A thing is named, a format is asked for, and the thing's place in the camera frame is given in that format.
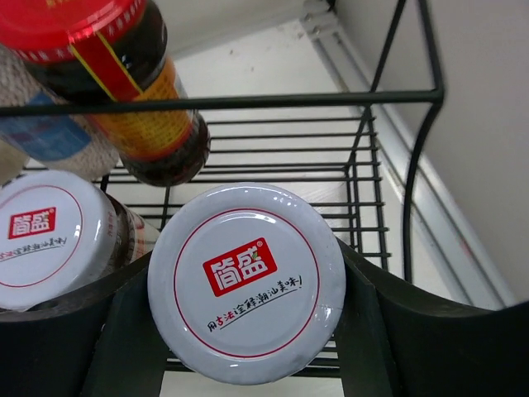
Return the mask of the grey-lid reddish sauce jar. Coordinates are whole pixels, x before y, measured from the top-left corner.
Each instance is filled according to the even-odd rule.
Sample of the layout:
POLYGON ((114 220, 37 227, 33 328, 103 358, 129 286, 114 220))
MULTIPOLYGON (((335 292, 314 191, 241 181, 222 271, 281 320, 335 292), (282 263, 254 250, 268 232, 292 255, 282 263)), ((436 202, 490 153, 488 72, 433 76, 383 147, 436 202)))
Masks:
POLYGON ((307 202, 270 184, 224 184, 186 203, 150 257, 155 325, 189 369, 260 385, 307 366, 346 295, 337 238, 307 202))

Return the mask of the silver-lid blue-label jar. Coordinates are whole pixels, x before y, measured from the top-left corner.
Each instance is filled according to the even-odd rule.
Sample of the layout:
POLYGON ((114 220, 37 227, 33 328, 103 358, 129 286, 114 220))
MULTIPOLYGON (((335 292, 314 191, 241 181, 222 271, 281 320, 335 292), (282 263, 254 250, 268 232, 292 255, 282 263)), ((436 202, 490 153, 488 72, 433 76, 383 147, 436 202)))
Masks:
MULTIPOLYGON (((1 106, 58 105, 66 101, 39 84, 9 50, 1 49, 1 106)), ((2 117, 1 139, 52 170, 86 180, 110 173, 119 155, 82 115, 2 117)))

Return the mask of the grey-lid dark sauce jar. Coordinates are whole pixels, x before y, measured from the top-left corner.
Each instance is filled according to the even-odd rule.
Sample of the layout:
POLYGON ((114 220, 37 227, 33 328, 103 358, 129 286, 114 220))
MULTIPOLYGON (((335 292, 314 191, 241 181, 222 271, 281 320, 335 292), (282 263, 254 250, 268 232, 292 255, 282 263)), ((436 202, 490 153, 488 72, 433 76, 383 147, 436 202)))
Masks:
POLYGON ((150 252, 160 233, 94 184, 66 171, 1 189, 1 308, 27 311, 150 252))

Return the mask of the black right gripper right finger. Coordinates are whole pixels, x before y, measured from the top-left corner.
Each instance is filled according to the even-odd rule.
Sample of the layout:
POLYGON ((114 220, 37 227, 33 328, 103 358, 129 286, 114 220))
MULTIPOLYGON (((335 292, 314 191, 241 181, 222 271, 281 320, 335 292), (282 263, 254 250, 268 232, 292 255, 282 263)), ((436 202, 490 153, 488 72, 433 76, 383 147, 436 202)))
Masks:
POLYGON ((334 332, 346 396, 526 396, 528 304, 480 309, 426 292, 345 243, 334 332))

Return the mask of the red-lid brown sauce bottle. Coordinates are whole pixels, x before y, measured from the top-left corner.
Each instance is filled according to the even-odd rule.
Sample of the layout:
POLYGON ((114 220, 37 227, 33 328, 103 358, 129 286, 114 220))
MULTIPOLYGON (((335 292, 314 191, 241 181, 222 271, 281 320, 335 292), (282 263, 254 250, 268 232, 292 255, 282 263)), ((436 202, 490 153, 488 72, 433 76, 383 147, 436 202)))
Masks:
MULTIPOLYGON (((1 42, 45 88, 75 104, 186 98, 152 1, 4 1, 1 42)), ((190 181, 210 153, 196 110, 98 113, 91 120, 139 181, 190 181)))

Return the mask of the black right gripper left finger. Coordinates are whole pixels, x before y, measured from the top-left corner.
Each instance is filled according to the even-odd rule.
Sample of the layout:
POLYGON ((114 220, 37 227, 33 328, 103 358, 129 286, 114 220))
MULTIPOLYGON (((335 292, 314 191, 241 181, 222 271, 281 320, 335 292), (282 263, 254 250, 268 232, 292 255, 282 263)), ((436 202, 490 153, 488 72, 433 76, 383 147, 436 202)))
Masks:
POLYGON ((169 349, 147 293, 150 255, 25 312, 1 314, 3 396, 157 396, 169 349))

